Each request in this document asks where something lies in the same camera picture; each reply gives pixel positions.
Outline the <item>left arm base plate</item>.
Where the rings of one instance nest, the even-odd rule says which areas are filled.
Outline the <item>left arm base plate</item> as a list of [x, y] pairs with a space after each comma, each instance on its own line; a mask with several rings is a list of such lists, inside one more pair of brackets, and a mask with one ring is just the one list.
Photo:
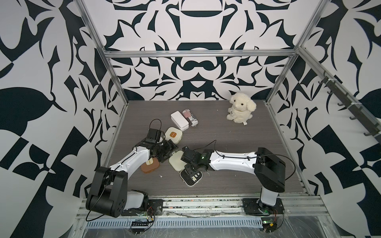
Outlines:
[[141, 207], [124, 210], [122, 216], [143, 216], [143, 215], [160, 215], [162, 214], [163, 199], [145, 198]]

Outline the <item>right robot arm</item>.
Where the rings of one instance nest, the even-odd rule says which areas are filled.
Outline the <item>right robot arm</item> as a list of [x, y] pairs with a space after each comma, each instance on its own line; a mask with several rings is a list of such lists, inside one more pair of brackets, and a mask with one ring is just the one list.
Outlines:
[[182, 148], [181, 160], [186, 163], [184, 171], [192, 179], [201, 171], [231, 170], [255, 175], [262, 184], [259, 205], [275, 207], [278, 195], [285, 192], [286, 163], [282, 155], [274, 154], [264, 147], [256, 152], [227, 153], [206, 149], [202, 153]]

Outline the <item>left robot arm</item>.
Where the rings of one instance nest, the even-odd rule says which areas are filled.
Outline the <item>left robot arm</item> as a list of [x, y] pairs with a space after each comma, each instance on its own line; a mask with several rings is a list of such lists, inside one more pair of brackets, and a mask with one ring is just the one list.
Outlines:
[[162, 136], [161, 130], [149, 129], [146, 138], [137, 143], [125, 158], [110, 167], [100, 167], [95, 171], [86, 209], [114, 218], [146, 212], [148, 195], [142, 191], [128, 190], [128, 181], [149, 159], [165, 161], [177, 148], [172, 140]]

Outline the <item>brown nail clipper case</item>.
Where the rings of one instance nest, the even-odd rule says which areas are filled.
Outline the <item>brown nail clipper case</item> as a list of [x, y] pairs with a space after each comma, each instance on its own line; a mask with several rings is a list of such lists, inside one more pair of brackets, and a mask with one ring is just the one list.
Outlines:
[[160, 162], [156, 157], [150, 158], [147, 162], [141, 165], [141, 170], [143, 173], [148, 174], [160, 167]]

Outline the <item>cream nail clipper case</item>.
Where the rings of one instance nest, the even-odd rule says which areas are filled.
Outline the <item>cream nail clipper case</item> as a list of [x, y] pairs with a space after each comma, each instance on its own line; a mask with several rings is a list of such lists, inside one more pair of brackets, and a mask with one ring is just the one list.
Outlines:
[[167, 141], [171, 140], [175, 145], [177, 145], [183, 137], [183, 132], [180, 129], [169, 127], [165, 132], [165, 139]]

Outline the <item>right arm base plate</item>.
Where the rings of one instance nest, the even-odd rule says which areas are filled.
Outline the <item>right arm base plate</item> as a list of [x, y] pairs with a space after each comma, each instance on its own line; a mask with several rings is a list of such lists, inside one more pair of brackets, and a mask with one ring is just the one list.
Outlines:
[[243, 198], [242, 202], [246, 215], [264, 217], [284, 213], [284, 206], [280, 198], [276, 199], [276, 204], [274, 206], [262, 203], [259, 198]]

